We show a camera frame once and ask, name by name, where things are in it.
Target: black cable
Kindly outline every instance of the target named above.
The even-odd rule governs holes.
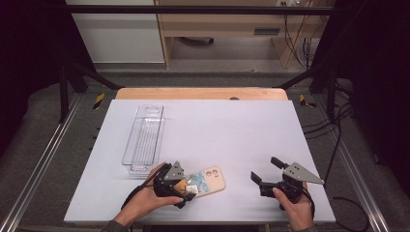
[[[308,69],[308,56],[307,56],[307,50],[306,50],[306,48],[305,48],[305,45],[307,44],[307,39],[306,38],[304,38],[304,41],[302,42],[302,51],[303,51],[303,53],[304,53],[304,58],[305,58],[305,60],[306,60],[306,64],[305,64],[305,66],[306,66],[306,68]]]
[[[160,167],[156,172],[154,172],[153,174],[151,174],[151,176],[149,176],[144,183],[142,183],[140,186],[137,186],[127,197],[127,199],[124,201],[124,204],[121,206],[121,210],[124,209],[124,207],[126,207],[126,205],[131,201],[131,199],[142,189],[144,189],[145,187],[147,187],[148,183],[150,183],[150,181],[152,181],[164,168],[166,168],[166,164],[164,164],[162,167]]]
[[[310,211],[311,211],[311,218],[314,218],[314,213],[316,211],[316,207],[314,205],[313,199],[311,198],[310,193],[308,190],[304,187],[302,190],[302,194],[307,197],[307,199],[310,201]]]
[[[308,64],[308,62],[309,62],[309,55],[310,55],[310,44],[311,44],[311,40],[310,41],[308,41],[307,40],[307,54],[306,54],[306,58],[307,58],[307,69],[309,68],[309,64]]]
[[[346,106],[347,104],[344,104],[344,105],[338,110],[337,117],[340,116],[339,114],[340,114],[340,112],[341,112],[341,109],[342,109],[344,106]],[[327,185],[327,183],[328,183],[329,174],[330,174],[330,172],[331,172],[331,168],[332,168],[332,165],[333,165],[333,162],[334,162],[336,153],[337,153],[338,143],[340,142],[340,138],[341,138],[341,125],[340,125],[340,120],[337,120],[337,129],[338,129],[337,141],[336,141],[336,144],[335,144],[335,148],[334,148],[334,150],[333,150],[333,152],[332,152],[332,156],[331,156],[331,160],[330,160],[330,162],[329,162],[328,170],[326,171],[325,180],[324,180],[324,181],[325,181],[325,184],[323,185],[323,188],[324,188],[324,189],[326,188],[326,185]]]
[[[338,117],[338,120],[337,120],[337,129],[338,129],[337,142],[336,142],[335,148],[334,148],[333,153],[332,153],[332,156],[331,156],[331,160],[330,160],[330,163],[329,163],[329,166],[328,166],[328,170],[327,170],[327,172],[326,172],[326,176],[325,176],[325,180],[324,180],[324,181],[325,181],[325,184],[323,185],[323,188],[324,188],[324,189],[326,189],[326,185],[327,185],[327,183],[328,183],[328,178],[329,178],[330,170],[331,170],[331,168],[332,168],[332,165],[333,165],[333,162],[334,162],[336,153],[337,153],[338,143],[340,142],[340,138],[341,138],[341,124],[340,124],[340,115],[342,114],[342,113],[341,113],[341,112],[342,112],[341,110],[342,110],[343,107],[345,107],[346,105],[349,105],[349,104],[350,104],[350,102],[344,104],[344,105],[339,109],[339,111],[338,111],[338,113],[337,113],[337,117]],[[359,204],[356,203],[355,201],[353,201],[353,200],[351,200],[351,199],[348,199],[348,198],[346,198],[346,197],[337,196],[337,197],[333,197],[333,199],[336,199],[336,200],[345,200],[345,201],[348,201],[348,202],[350,202],[350,203],[356,205],[356,206],[362,211],[362,213],[365,215],[365,218],[366,218],[366,227],[365,227],[365,229],[362,229],[362,230],[354,230],[354,229],[351,229],[351,228],[349,228],[349,227],[347,227],[347,226],[341,224],[339,221],[336,220],[336,224],[337,224],[337,225],[339,225],[339,226],[342,227],[343,229],[345,229],[345,230],[347,230],[347,231],[351,231],[351,232],[364,232],[364,231],[367,231],[367,229],[368,229],[368,227],[369,227],[369,225],[370,225],[370,221],[369,221],[369,218],[368,218],[368,216],[367,216],[366,211],[363,209],[363,207],[362,207],[361,205],[359,205]]]
[[[324,123],[324,122],[328,122],[328,120],[327,120],[327,119],[325,119],[325,120],[320,121],[320,122],[319,122],[319,123],[317,123],[317,124],[312,124],[312,125],[302,126],[302,128],[316,127],[316,126],[321,125],[321,124],[322,124],[322,123]]]
[[[295,57],[297,57],[295,45],[293,44],[292,38],[290,37],[289,31],[288,31],[288,29],[287,29],[287,15],[285,14],[285,15],[283,16],[283,18],[284,18],[284,40],[286,41],[286,44],[287,44],[287,46],[289,47],[289,49],[290,49],[290,51],[292,52],[292,54],[293,54]]]
[[[358,204],[357,202],[355,202],[355,201],[353,201],[353,200],[351,200],[351,199],[349,199],[349,198],[342,197],[342,196],[335,196],[335,197],[332,197],[332,198],[333,198],[333,200],[345,200],[345,201],[348,201],[348,202],[354,204],[355,206],[357,206],[357,207],[359,208],[359,210],[362,211],[362,213],[365,215],[365,218],[366,218],[366,226],[365,226],[364,229],[361,229],[361,230],[351,229],[351,228],[349,228],[349,227],[343,225],[343,224],[340,223],[339,221],[336,221],[336,224],[337,224],[338,226],[340,226],[341,228],[343,228],[343,229],[345,229],[345,230],[347,230],[347,231],[351,231],[351,232],[366,232],[366,231],[368,230],[368,228],[370,227],[370,221],[369,221],[369,219],[368,219],[368,216],[367,216],[366,211],[363,209],[363,207],[362,207],[360,204]]]
[[[341,121],[341,120],[345,119],[347,116],[349,116],[349,114],[350,114],[349,110],[351,110],[351,109],[352,109],[352,107],[349,107],[349,108],[345,109],[343,112],[340,113],[340,115],[337,115],[336,120],[340,120],[340,121]],[[319,126],[320,124],[322,124],[322,123],[324,123],[324,122],[328,122],[328,120],[323,120],[323,121],[321,121],[320,123],[317,123],[317,124],[315,124],[315,125],[303,126],[303,128],[313,127],[313,126]],[[328,127],[330,124],[331,124],[331,123],[328,122],[327,124],[321,126],[320,128],[317,128],[317,129],[314,129],[314,130],[309,130],[309,131],[304,131],[304,134],[309,134],[309,133],[313,133],[313,132],[316,132],[316,131],[323,130],[324,128]]]
[[[333,131],[335,128],[336,128],[336,126],[334,126],[333,128],[331,128],[330,130],[326,130],[326,131],[324,131],[324,132],[322,132],[322,133],[320,133],[320,134],[318,134],[318,135],[316,135],[316,136],[314,136],[314,137],[307,137],[306,140],[308,140],[308,139],[314,139],[314,138],[318,138],[318,137],[320,137],[320,136],[323,136],[323,135],[325,135],[326,133],[328,133],[328,132],[330,132],[330,131]]]

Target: black pole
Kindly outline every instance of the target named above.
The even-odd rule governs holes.
[[[304,80],[308,77],[315,76],[317,74],[317,72],[322,71],[323,68],[325,68],[325,66],[322,63],[317,64],[315,67],[312,67],[312,68],[306,70],[305,72],[300,73],[296,77],[293,77],[292,79],[286,81],[285,83],[283,83],[279,86],[273,87],[273,88],[280,88],[280,89],[286,90],[286,89],[294,86],[295,84],[301,82],[302,80]]]
[[[71,67],[73,67],[73,68],[74,68],[75,70],[77,70],[78,72],[83,73],[83,74],[86,74],[86,75],[88,75],[89,77],[91,77],[91,78],[97,80],[99,83],[105,85],[106,87],[108,87],[108,88],[110,88],[110,89],[119,90],[119,89],[125,87],[125,86],[121,86],[121,85],[114,84],[114,83],[112,83],[111,81],[109,81],[109,80],[103,78],[103,77],[100,76],[99,74],[97,74],[97,73],[95,73],[95,72],[93,72],[93,71],[91,71],[91,70],[89,70],[89,69],[87,69],[87,68],[85,68],[85,67],[83,67],[83,66],[80,66],[80,65],[77,64],[77,63],[71,63]]]
[[[345,15],[354,13],[352,9],[333,7],[43,5],[42,9],[47,12],[71,14]]]
[[[63,66],[59,73],[60,78],[60,123],[62,123],[69,114],[69,91],[67,86],[67,78],[65,67]]]
[[[336,123],[335,119],[335,94],[336,94],[336,73],[330,69],[330,76],[328,78],[328,102],[327,113],[332,124]]]

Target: clear plastic container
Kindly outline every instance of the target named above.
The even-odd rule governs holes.
[[[134,178],[145,179],[158,165],[165,120],[162,105],[140,105],[132,124],[123,164]]]

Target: wire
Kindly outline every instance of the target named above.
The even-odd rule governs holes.
[[[351,109],[351,107],[350,107],[350,108],[348,108],[347,110],[342,111],[342,108],[345,107],[346,105],[349,105],[349,104],[350,104],[350,102],[344,104],[344,105],[339,109],[339,111],[338,111],[338,113],[337,113],[337,117],[338,117],[338,120],[337,120],[337,129],[338,129],[337,142],[336,142],[335,148],[334,148],[334,150],[333,150],[333,152],[332,152],[331,160],[330,160],[330,163],[329,163],[329,166],[328,166],[328,170],[327,170],[327,172],[326,172],[326,176],[325,176],[325,180],[324,180],[324,181],[325,181],[325,184],[323,185],[323,188],[324,188],[324,189],[325,189],[326,186],[327,186],[329,174],[330,174],[330,171],[331,171],[331,168],[332,168],[332,165],[333,165],[333,162],[334,162],[336,153],[337,153],[337,147],[338,147],[338,144],[339,144],[340,138],[341,138],[341,124],[340,124],[341,115],[342,115],[344,112],[346,112],[347,110],[350,110],[350,109]],[[355,201],[353,201],[353,200],[351,200],[351,199],[348,199],[348,198],[346,198],[346,197],[341,197],[341,196],[333,197],[333,199],[335,199],[335,200],[345,200],[345,201],[348,201],[348,202],[354,204],[355,206],[357,206],[357,207],[362,211],[362,213],[365,215],[365,218],[366,218],[366,226],[365,226],[365,229],[361,229],[361,230],[351,229],[351,228],[349,228],[349,227],[343,225],[342,223],[340,223],[338,220],[336,220],[336,224],[337,224],[337,225],[339,225],[339,226],[342,227],[343,229],[345,229],[345,230],[347,230],[347,231],[351,231],[351,232],[364,232],[364,231],[367,231],[368,227],[370,226],[370,221],[369,221],[368,215],[366,214],[366,211],[363,209],[363,207],[362,207],[360,204],[358,204],[357,202],[355,202]]]
[[[305,187],[303,187],[302,194],[305,197],[307,197],[307,199],[310,201],[311,218],[314,218],[314,213],[316,211],[316,207],[314,205],[314,202],[313,202],[313,199],[311,198],[310,193],[308,192],[308,190]]]
[[[154,172],[153,174],[151,174],[147,180],[144,181],[144,183],[142,183],[140,186],[137,186],[127,197],[127,199],[124,201],[123,206],[121,207],[121,210],[131,201],[131,199],[142,189],[144,189],[149,183],[150,181],[152,181],[163,169],[165,169],[167,166],[166,164],[164,164],[161,168],[159,168],[156,172]]]
[[[301,31],[302,31],[302,27],[304,26],[304,24],[305,24],[305,22],[308,20],[308,18],[309,18],[309,15],[304,15],[304,18],[302,19],[302,22],[301,22],[301,25],[299,26],[299,29],[298,29],[298,32],[297,32],[297,34],[296,34],[296,39],[299,37],[299,35],[301,34]],[[290,34],[289,34],[289,30],[288,30],[288,27],[287,27],[287,14],[284,14],[283,15],[283,19],[284,19],[284,39],[285,39],[285,42],[286,42],[286,44],[287,44],[287,46],[289,47],[289,49],[290,49],[290,51],[292,52],[292,54],[293,54],[293,56],[296,58],[296,60],[298,61],[298,63],[300,64],[300,65],[302,65],[303,67],[305,67],[306,68],[306,66],[305,66],[305,64],[302,62],[302,60],[300,59],[300,57],[299,57],[299,55],[298,55],[298,52],[297,52],[297,50],[296,50],[296,48],[295,48],[295,43],[294,42],[292,42],[292,38],[291,38],[291,36],[290,36]]]
[[[307,66],[302,62],[301,56],[299,55],[299,50],[300,49],[298,49],[298,51],[296,52],[296,54],[298,55],[296,58],[297,58],[299,64],[301,64],[303,67],[307,68]]]
[[[302,42],[302,51],[304,52],[304,57],[307,61],[307,67],[310,68],[309,61],[313,62],[314,58],[314,53],[310,53],[310,47],[311,47],[312,41],[311,38],[304,38]]]
[[[366,226],[365,226],[364,229],[361,229],[361,230],[354,230],[354,229],[352,229],[352,228],[349,228],[349,227],[343,225],[342,223],[340,223],[340,221],[337,220],[337,221],[336,221],[336,224],[337,224],[338,226],[340,226],[341,228],[343,228],[343,229],[345,229],[345,230],[347,230],[347,231],[351,231],[351,232],[366,232],[366,231],[368,230],[368,228],[370,227],[370,221],[369,221],[369,219],[368,219],[368,216],[367,216],[366,211],[363,209],[363,207],[362,207],[360,204],[358,204],[357,202],[355,202],[355,201],[353,201],[353,200],[351,200],[351,199],[349,199],[349,198],[342,197],[342,196],[335,196],[335,197],[332,197],[332,198],[333,198],[333,200],[344,200],[344,201],[347,201],[347,202],[352,203],[353,205],[357,206],[357,207],[359,208],[359,210],[362,211],[362,213],[365,215],[365,218],[366,218]]]
[[[326,131],[324,131],[324,132],[322,132],[322,133],[320,133],[320,134],[318,134],[318,135],[316,135],[316,136],[314,136],[314,137],[307,137],[306,140],[308,140],[308,139],[314,139],[314,138],[318,138],[318,137],[320,137],[320,136],[323,136],[323,135],[325,135],[326,133],[328,133],[328,132],[330,132],[330,131],[333,131],[335,128],[336,128],[336,126],[334,126],[333,128],[331,128],[330,130],[326,130]]]
[[[351,112],[350,112],[351,109],[353,109],[353,108],[352,108],[352,107],[349,107],[349,108],[345,109],[343,112],[340,113],[340,115],[337,115],[336,120],[340,120],[340,121],[341,121],[341,120],[345,119],[347,116],[349,116],[349,115],[351,114]],[[328,122],[328,123],[325,124],[325,125],[323,125],[323,126],[320,126],[320,127],[317,128],[317,129],[304,131],[304,134],[309,134],[309,133],[321,131],[321,130],[327,128],[329,125],[332,124],[332,123],[330,123],[327,119],[325,119],[325,120],[323,120],[323,121],[321,121],[321,122],[319,122],[319,123],[317,123],[317,124],[314,124],[314,125],[303,126],[303,128],[316,127],[316,126],[319,126],[319,125],[323,124],[324,122]],[[312,139],[312,138],[319,137],[319,136],[321,136],[321,135],[323,135],[323,134],[326,134],[327,132],[333,131],[335,128],[336,128],[336,126],[334,126],[333,128],[331,128],[330,130],[327,130],[327,131],[321,133],[320,135],[317,135],[317,136],[314,136],[314,137],[310,137],[310,138],[306,138],[306,139]]]

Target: cabinet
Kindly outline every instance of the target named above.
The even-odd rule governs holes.
[[[277,0],[155,0],[157,6],[253,6],[275,7]],[[333,1],[301,1],[298,7],[333,6]],[[158,14],[165,64],[169,67],[175,37],[270,37],[284,68],[292,60],[292,51],[285,40],[292,40],[295,48],[300,38],[320,38],[326,27],[321,16],[254,15],[254,14]]]
[[[68,5],[154,5],[151,0],[66,0]],[[154,14],[73,14],[95,64],[163,63]]]

